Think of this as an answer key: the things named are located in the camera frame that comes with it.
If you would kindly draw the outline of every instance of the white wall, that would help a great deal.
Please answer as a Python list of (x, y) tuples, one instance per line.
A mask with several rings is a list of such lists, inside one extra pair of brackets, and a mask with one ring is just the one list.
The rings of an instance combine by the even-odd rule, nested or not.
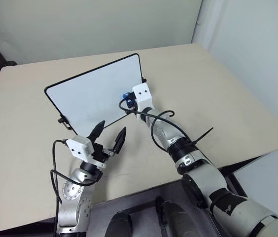
[(190, 43), (201, 0), (0, 0), (0, 51), (18, 64)]
[[(278, 117), (278, 0), (204, 1), (193, 42), (202, 43)], [(278, 213), (278, 151), (236, 177), (251, 198)]]

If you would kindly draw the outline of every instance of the wooden table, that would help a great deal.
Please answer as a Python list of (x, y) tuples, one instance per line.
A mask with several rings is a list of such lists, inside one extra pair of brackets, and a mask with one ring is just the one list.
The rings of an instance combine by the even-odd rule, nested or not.
[[(172, 109), (182, 128), (196, 139), (214, 130), (198, 147), (218, 167), (278, 149), (278, 120), (208, 52), (197, 44), (136, 51), (154, 105)], [(57, 123), (59, 114), (44, 88), (133, 52), (121, 52), (5, 67), (0, 72), (0, 231), (55, 215), (49, 170), (51, 145), (72, 138)], [(103, 131), (111, 145), (127, 126), (122, 152), (110, 159), (96, 185), (99, 203), (179, 179), (172, 159), (159, 150), (146, 125), (134, 115)], [(66, 175), (79, 165), (57, 146), (58, 169)]]

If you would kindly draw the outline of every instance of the white board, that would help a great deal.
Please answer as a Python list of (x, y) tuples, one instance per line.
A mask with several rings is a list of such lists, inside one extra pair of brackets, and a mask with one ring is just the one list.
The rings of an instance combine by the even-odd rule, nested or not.
[(95, 68), (45, 88), (45, 94), (75, 133), (88, 136), (100, 121), (105, 126), (125, 116), (122, 95), (142, 83), (138, 54)]

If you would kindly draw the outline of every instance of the table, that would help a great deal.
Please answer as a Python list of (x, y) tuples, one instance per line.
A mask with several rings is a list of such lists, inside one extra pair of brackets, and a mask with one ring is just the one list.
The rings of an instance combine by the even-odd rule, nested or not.
[[(278, 150), (278, 120), (200, 45), (136, 51), (154, 105), (172, 109), (196, 139), (214, 130), (198, 147), (217, 167)], [(120, 52), (5, 67), (0, 72), (0, 231), (55, 215), (49, 170), (51, 145), (71, 138), (44, 88), (133, 52)], [(99, 203), (177, 180), (172, 159), (159, 150), (146, 125), (129, 115), (103, 131), (99, 142), (113, 144), (127, 126), (121, 153), (107, 163), (96, 185)], [(79, 165), (57, 146), (58, 169), (66, 175)]]

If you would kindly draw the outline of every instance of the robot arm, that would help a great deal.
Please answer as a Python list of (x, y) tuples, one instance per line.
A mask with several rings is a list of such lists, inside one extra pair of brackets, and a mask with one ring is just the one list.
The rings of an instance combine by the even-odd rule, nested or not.
[(86, 236), (94, 184), (103, 174), (102, 170), (106, 167), (105, 161), (118, 154), (124, 144), (125, 127), (118, 134), (112, 149), (105, 149), (101, 144), (95, 143), (104, 128), (104, 123), (105, 121), (100, 122), (88, 137), (77, 135), (66, 141), (72, 155), (82, 160), (82, 163), (80, 168), (75, 169), (69, 177), (78, 184), (66, 181), (62, 188), (63, 198), (57, 225), (58, 236)]
[[(161, 113), (154, 108), (146, 83), (135, 86), (124, 99), (138, 112), (155, 116)], [(210, 211), (232, 236), (278, 237), (278, 216), (249, 198), (231, 193), (219, 170), (178, 129), (160, 119), (136, 116), (149, 128), (154, 123), (153, 134), (173, 159), (188, 198), (198, 208)], [(161, 118), (170, 120), (166, 114)]]

